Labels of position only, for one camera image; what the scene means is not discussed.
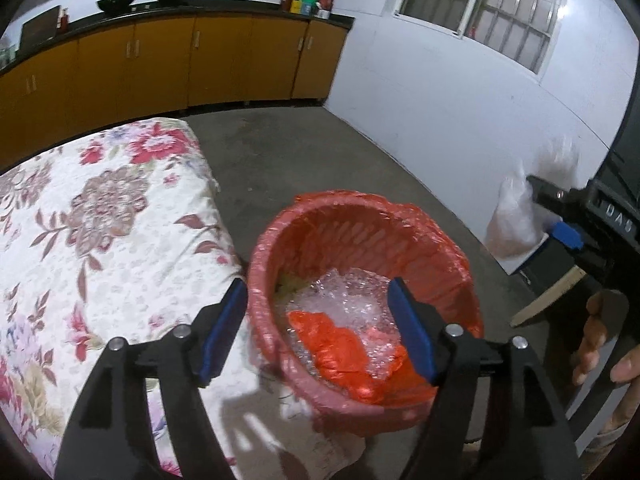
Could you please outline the right hand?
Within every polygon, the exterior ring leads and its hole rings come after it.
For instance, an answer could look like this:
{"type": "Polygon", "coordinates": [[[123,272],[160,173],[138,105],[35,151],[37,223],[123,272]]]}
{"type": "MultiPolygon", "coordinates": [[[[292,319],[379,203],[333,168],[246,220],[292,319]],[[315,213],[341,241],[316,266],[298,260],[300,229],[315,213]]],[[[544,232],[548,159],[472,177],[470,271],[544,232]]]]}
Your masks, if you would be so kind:
{"type": "MultiPolygon", "coordinates": [[[[602,321],[602,311],[614,296],[615,292],[600,290],[586,303],[589,318],[584,326],[582,342],[574,356],[575,366],[572,377],[574,386],[581,386],[588,374],[599,364],[600,350],[608,339],[608,329],[602,321]]],[[[601,434],[609,434],[625,426],[639,407],[639,346],[628,351],[613,366],[610,378],[616,384],[628,384],[629,388],[612,416],[604,424],[601,434]]]]}

